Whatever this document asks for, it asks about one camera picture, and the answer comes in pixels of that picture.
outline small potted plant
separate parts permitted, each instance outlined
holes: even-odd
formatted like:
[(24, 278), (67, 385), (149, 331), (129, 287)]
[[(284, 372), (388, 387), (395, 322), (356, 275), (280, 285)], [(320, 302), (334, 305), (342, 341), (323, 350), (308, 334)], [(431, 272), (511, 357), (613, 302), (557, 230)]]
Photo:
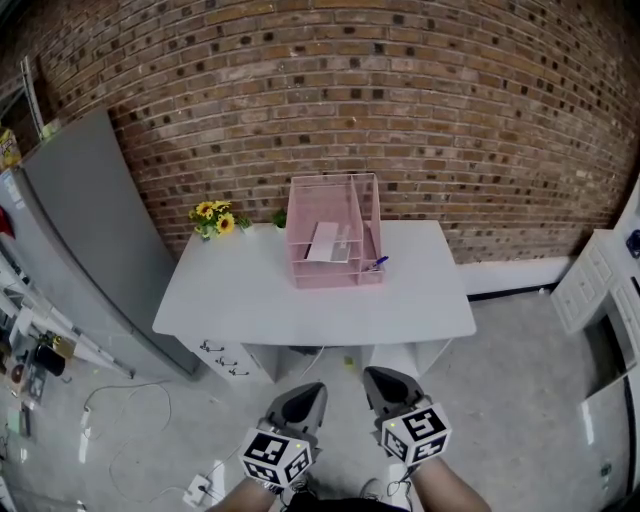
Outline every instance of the small potted plant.
[(277, 231), (284, 233), (284, 228), (287, 226), (287, 212), (284, 208), (280, 208), (273, 214), (272, 222)]
[(246, 235), (253, 235), (256, 230), (253, 222), (251, 222), (251, 219), (246, 215), (236, 216), (236, 224), (242, 228), (242, 232)]
[(235, 226), (230, 208), (229, 201), (204, 201), (189, 212), (189, 220), (196, 222), (195, 231), (203, 240), (209, 240), (211, 235), (227, 235)]

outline power strip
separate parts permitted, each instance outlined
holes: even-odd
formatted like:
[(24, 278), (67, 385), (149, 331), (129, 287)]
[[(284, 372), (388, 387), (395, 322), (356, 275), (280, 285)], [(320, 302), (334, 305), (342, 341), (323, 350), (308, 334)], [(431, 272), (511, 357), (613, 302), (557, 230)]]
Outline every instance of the power strip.
[(182, 501), (184, 501), (187, 505), (192, 508), (196, 508), (202, 503), (202, 498), (204, 498), (205, 491), (208, 491), (211, 487), (211, 482), (207, 480), (205, 477), (196, 475), (189, 486), (187, 492), (182, 496)]

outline refrigerator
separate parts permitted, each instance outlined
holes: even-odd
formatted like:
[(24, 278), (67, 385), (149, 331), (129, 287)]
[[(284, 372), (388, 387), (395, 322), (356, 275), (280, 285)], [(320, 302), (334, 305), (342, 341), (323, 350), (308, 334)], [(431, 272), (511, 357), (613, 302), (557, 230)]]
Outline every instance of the refrigerator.
[(75, 120), (0, 175), (15, 239), (1, 250), (136, 376), (190, 378), (198, 358), (151, 325), (175, 261), (129, 174), (106, 109)]

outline pink wire desk organizer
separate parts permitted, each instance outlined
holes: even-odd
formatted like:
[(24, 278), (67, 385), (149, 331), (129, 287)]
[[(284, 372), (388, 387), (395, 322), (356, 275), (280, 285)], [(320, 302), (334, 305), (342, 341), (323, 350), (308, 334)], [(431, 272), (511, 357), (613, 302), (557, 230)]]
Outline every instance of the pink wire desk organizer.
[[(336, 223), (346, 261), (310, 261), (318, 223)], [(286, 228), (287, 250), (298, 288), (378, 284), (383, 266), (370, 267), (382, 254), (380, 198), (375, 174), (302, 176), (291, 180)]]

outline sunflower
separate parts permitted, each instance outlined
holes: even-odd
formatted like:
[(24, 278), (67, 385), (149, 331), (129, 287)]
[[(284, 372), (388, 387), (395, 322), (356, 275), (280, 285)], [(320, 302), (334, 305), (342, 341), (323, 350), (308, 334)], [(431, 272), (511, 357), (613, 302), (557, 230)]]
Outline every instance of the sunflower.
[(218, 217), (216, 229), (218, 230), (218, 234), (226, 235), (227, 233), (231, 233), (233, 231), (234, 225), (235, 222), (233, 220), (233, 215), (231, 215), (230, 213), (223, 213)]
[(224, 210), (224, 209), (228, 209), (231, 206), (231, 203), (229, 201), (216, 201), (213, 205), (213, 209), (214, 210)]
[(200, 203), (198, 206), (196, 206), (196, 213), (198, 215), (201, 215), (203, 217), (207, 216), (207, 212), (213, 212), (214, 209), (214, 204), (211, 201), (204, 201), (202, 203)]

